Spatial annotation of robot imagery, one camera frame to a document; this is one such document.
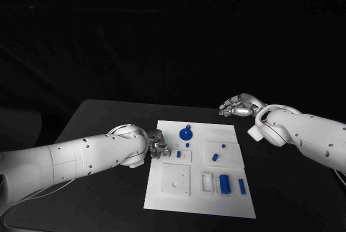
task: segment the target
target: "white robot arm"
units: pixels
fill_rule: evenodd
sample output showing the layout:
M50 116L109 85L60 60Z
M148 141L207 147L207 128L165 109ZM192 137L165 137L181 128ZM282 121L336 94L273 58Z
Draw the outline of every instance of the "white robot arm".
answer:
M0 152L0 216L9 208L51 186L93 175L117 165L143 165L152 157L171 153L163 133L151 134L133 124L110 133L18 151Z
M332 169L346 173L346 124L295 108L264 104L253 95L243 93L220 106L220 115L256 117L249 134L256 141L263 138L282 147L295 144L302 154Z

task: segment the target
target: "blue object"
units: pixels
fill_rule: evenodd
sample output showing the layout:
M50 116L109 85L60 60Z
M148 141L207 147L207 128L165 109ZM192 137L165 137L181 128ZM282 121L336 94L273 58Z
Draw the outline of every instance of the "blue object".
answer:
M187 125L187 128L181 130L179 136L182 140L188 141L194 137L194 132L191 130L191 125Z
M241 194L246 195L246 187L244 187L244 180L240 178L240 191L241 191Z
M220 157L220 155L215 153L214 157L213 157L213 161L217 161L218 157Z
M225 174L220 176L220 187L221 187L223 194L231 194L230 176Z

